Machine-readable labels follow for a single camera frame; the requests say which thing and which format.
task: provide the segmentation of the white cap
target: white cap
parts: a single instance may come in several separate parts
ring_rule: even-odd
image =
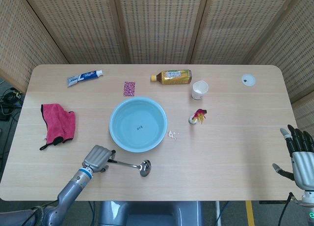
[[[103,71],[102,70],[96,70],[96,75],[97,75],[97,77],[99,77],[100,75],[103,75]]]

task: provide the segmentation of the woven panel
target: woven panel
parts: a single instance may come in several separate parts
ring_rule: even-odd
[[[290,98],[314,84],[314,0],[299,0],[249,62],[278,66]]]
[[[132,63],[185,63],[200,0],[120,0]]]
[[[122,63],[108,0],[29,1],[70,63]]]
[[[192,63],[241,64],[285,0],[210,0]]]
[[[314,137],[314,98],[293,108],[293,112],[298,128]]]
[[[21,0],[0,0],[0,75],[26,91],[39,64],[67,60]]]

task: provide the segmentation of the metal spoon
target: metal spoon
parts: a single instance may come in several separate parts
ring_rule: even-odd
[[[128,164],[128,163],[124,163],[121,161],[115,161],[112,159],[108,160],[109,163],[114,163],[114,164],[118,164],[118,165],[122,165],[122,166],[129,166],[129,167],[133,167],[133,168],[137,168],[139,170],[139,173],[142,177],[146,177],[152,169],[152,164],[149,160],[144,160],[139,166],[137,165],[132,165],[132,164]]]

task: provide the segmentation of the white cup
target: white cup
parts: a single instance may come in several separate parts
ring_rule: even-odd
[[[207,93],[208,87],[208,84],[203,80],[194,83],[192,89],[192,97],[195,100],[200,100],[204,96],[204,94]]]

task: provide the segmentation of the blue toothpaste tube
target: blue toothpaste tube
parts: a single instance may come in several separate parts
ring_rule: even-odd
[[[67,78],[68,87],[72,85],[76,85],[78,82],[92,80],[98,78],[100,75],[103,75],[102,70],[94,70],[84,74],[72,76]]]

